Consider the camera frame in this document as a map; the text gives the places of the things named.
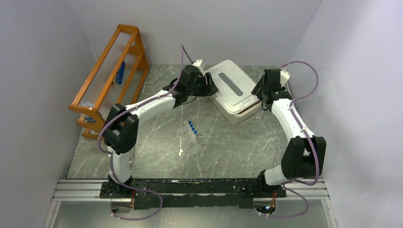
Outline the white plastic bin lid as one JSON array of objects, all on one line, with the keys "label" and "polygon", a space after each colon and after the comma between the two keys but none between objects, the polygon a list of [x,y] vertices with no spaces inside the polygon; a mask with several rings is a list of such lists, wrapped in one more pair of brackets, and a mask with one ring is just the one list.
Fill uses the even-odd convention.
[{"label": "white plastic bin lid", "polygon": [[218,92],[210,97],[226,113],[237,115],[259,99],[251,93],[256,82],[231,60],[224,60],[208,69]]}]

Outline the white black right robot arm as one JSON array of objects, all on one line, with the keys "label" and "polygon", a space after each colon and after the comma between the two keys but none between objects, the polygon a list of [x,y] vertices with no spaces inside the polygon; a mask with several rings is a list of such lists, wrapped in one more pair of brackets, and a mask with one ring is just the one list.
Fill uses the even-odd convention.
[{"label": "white black right robot arm", "polygon": [[315,185],[323,171],[326,140],[313,133],[297,112],[285,88],[288,79],[289,73],[283,69],[265,69],[251,91],[261,101],[262,110],[274,114],[288,139],[280,164],[260,173],[264,179],[257,183],[256,189],[263,197],[269,196],[275,185],[302,182],[303,178],[313,178],[309,185]]}]

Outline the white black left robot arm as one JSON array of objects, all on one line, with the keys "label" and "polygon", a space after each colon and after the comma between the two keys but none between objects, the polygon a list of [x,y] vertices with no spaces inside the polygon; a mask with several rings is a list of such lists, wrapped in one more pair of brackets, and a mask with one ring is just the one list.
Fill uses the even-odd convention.
[{"label": "white black left robot arm", "polygon": [[111,168],[108,181],[113,192],[124,198],[131,193],[132,175],[129,152],[137,141],[139,127],[150,118],[188,102],[189,97],[212,96],[218,92],[210,73],[204,72],[203,59],[186,65],[175,78],[155,95],[135,104],[115,104],[110,109],[100,136],[107,146]]}]

